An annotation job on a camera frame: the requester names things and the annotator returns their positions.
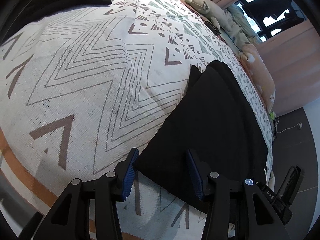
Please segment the black button shirt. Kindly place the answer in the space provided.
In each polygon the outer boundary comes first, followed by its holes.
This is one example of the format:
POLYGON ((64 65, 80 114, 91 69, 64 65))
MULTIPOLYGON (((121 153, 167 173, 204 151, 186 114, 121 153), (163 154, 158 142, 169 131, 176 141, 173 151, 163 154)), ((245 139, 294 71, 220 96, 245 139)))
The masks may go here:
POLYGON ((266 182, 267 146, 252 107, 227 64, 192 67, 187 93, 150 140, 135 168, 190 206, 207 213, 190 175, 188 152, 230 180, 266 182))

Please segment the patterned bedspread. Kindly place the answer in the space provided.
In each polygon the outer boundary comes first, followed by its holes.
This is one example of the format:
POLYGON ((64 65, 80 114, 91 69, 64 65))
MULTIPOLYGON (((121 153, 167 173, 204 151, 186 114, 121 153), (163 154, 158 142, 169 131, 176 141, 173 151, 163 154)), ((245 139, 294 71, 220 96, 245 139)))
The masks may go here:
POLYGON ((112 0, 31 23, 1 52, 1 169, 47 213, 76 177, 144 149, 185 94, 191 65, 226 63, 268 147, 271 126, 240 57, 179 0, 112 0))

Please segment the peach patterned pillow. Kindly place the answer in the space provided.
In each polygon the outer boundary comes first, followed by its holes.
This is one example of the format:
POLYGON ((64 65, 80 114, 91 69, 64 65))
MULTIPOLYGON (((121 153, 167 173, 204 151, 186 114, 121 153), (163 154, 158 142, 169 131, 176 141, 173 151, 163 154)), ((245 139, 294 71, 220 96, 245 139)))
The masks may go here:
POLYGON ((245 43, 241 49, 240 58, 246 65, 249 76, 261 95, 267 112, 270 113, 276 96, 274 80, 253 44, 245 43))

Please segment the right pink curtain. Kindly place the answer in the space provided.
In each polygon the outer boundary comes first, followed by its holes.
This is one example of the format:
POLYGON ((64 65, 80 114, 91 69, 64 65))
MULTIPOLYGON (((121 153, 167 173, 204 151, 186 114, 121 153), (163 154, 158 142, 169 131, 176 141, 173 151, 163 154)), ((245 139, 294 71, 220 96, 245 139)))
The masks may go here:
MULTIPOLYGON (((240 0, 212 0, 226 8, 240 0)), ((276 87, 274 111, 287 114, 319 98, 319 28, 307 20, 257 46, 276 87)))

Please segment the crumpled floral blanket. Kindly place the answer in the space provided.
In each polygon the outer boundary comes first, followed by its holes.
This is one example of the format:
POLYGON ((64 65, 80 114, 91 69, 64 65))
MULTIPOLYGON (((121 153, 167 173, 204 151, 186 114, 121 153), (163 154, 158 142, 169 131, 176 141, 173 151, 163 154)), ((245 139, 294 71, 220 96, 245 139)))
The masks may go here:
POLYGON ((242 51, 244 44, 258 45, 262 43, 239 6, 231 4, 224 12, 231 28, 231 31, 227 30, 226 33, 240 51, 242 51))

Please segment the beige plush toy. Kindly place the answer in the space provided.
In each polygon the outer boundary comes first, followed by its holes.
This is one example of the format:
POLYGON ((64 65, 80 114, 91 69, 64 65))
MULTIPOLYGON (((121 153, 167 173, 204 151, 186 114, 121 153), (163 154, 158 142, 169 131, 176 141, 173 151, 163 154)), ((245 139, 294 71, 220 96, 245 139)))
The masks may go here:
POLYGON ((185 0, 187 4, 193 7, 197 12, 205 16, 217 29, 223 28, 231 32, 241 28, 233 21, 231 13, 211 0, 185 0))

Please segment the hanging black jacket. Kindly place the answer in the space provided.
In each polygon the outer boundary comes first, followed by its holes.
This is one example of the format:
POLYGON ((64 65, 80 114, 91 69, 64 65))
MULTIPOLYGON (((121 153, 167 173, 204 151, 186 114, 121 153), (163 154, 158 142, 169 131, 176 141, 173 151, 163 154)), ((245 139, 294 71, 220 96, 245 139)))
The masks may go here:
POLYGON ((307 20, 293 0, 240 0, 236 5, 263 42, 307 20))

